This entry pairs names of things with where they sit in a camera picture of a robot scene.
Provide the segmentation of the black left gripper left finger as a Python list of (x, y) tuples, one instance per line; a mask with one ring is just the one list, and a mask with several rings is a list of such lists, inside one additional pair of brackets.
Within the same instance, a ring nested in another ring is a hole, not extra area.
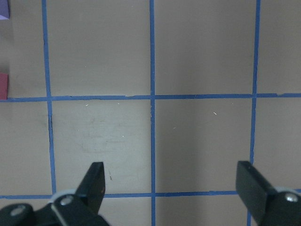
[(51, 210), (61, 226), (107, 226), (98, 214), (104, 194), (104, 165), (93, 162), (75, 192), (56, 197)]

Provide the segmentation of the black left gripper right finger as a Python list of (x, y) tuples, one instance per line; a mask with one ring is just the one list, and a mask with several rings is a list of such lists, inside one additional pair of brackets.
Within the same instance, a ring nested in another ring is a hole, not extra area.
[(249, 161), (238, 161), (236, 191), (259, 226), (299, 226), (301, 196), (274, 187)]

